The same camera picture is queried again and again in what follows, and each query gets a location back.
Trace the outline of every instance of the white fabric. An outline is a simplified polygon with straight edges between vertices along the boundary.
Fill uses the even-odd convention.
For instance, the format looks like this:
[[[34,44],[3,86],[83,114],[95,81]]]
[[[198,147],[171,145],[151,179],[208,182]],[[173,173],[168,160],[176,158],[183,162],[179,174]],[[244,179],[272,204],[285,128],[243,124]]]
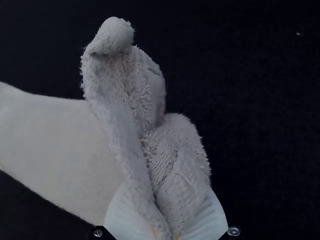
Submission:
[[[105,215],[104,227],[117,240],[156,240],[154,233],[131,201],[130,192],[123,183],[115,193]],[[224,210],[212,189],[207,186],[206,196],[199,212],[192,219],[180,240],[218,240],[228,230]]]
[[[0,169],[94,225],[123,181],[84,100],[33,95],[0,82]]]

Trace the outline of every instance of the screw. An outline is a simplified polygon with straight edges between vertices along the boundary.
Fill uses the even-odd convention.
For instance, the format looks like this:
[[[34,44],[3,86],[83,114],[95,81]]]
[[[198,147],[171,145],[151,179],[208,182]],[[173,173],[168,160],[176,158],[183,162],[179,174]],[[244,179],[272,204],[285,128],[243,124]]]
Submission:
[[[103,234],[104,234],[104,232],[101,231],[100,229],[96,229],[96,230],[94,230],[94,232],[93,232],[93,235],[94,235],[95,237],[97,237],[97,238],[102,237]]]
[[[240,228],[238,228],[237,226],[232,226],[232,227],[229,227],[227,233],[229,236],[232,236],[232,237],[238,237],[240,236]]]

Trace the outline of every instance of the dark backdrop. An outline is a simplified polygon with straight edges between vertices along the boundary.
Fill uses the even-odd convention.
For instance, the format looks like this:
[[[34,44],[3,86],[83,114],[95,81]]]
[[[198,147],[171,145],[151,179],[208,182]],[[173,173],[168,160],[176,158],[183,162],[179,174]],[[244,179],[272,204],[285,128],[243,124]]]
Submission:
[[[83,47],[106,18],[124,18],[163,71],[167,111],[187,115],[203,136],[229,223],[249,240],[315,234],[319,9],[308,1],[150,2],[0,0],[0,81],[81,99]],[[71,226],[80,240],[90,228],[3,173],[0,182],[4,239],[71,239]]]

